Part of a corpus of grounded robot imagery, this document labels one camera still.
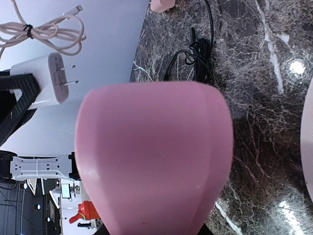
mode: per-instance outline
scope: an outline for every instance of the orange object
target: orange object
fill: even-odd
[[[78,205],[78,213],[69,219],[69,223],[75,223],[77,220],[92,220],[100,219],[100,216],[94,207],[93,203],[90,201],[84,201],[82,204]]]

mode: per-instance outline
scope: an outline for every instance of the white power adapter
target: white power adapter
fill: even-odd
[[[14,65],[10,75],[21,75],[31,73],[36,78],[41,92],[35,102],[29,107],[37,109],[44,106],[62,104],[68,99],[69,89],[63,59],[60,53],[28,60]],[[17,99],[21,96],[19,91],[14,91]]]

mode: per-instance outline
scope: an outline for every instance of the white cable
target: white cable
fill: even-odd
[[[15,2],[15,0],[11,0],[15,9],[15,12],[20,19],[21,23],[16,22],[9,22],[0,24],[0,33],[13,35],[10,39],[4,39],[0,36],[0,59],[4,52],[4,50],[7,47],[15,46],[26,39],[28,39],[27,36],[27,30],[26,27],[28,24],[25,22],[23,17],[21,16],[21,13],[18,9],[18,6]],[[31,29],[31,36],[34,39],[37,39],[38,41],[46,44],[47,46],[55,49],[57,52],[63,54],[63,55],[77,55],[81,49],[82,49],[82,41],[86,39],[86,35],[84,34],[85,27],[83,21],[76,17],[80,11],[82,11],[83,8],[81,5],[72,8],[71,10],[67,11],[63,14],[63,16],[57,17],[41,26],[33,27]],[[59,28],[58,24],[66,19],[76,19],[80,26],[80,30],[76,29],[70,29],[70,28]],[[60,47],[54,45],[50,40],[51,39],[61,39],[64,41],[69,41],[70,43],[67,46]],[[78,49],[75,52],[68,52],[66,50],[71,49],[73,47],[78,46]]]

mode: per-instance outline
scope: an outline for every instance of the marble table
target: marble table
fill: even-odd
[[[313,204],[300,154],[301,115],[313,77],[312,0],[209,0],[214,76],[235,130],[229,181],[207,218],[216,235],[312,235]],[[147,11],[131,82],[162,80],[188,49],[190,27],[210,38],[203,0]],[[173,80],[191,80],[180,56]]]

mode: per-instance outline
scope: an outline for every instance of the metal prong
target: metal prong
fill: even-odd
[[[64,71],[64,70],[71,70],[71,69],[73,69],[73,68],[75,68],[75,67],[76,67],[76,65],[72,65],[72,66],[67,66],[67,67],[61,68],[60,70],[61,70],[61,71]]]
[[[70,85],[75,85],[77,83],[78,83],[78,80],[77,81],[72,81],[72,82],[61,83],[60,86],[68,87]]]

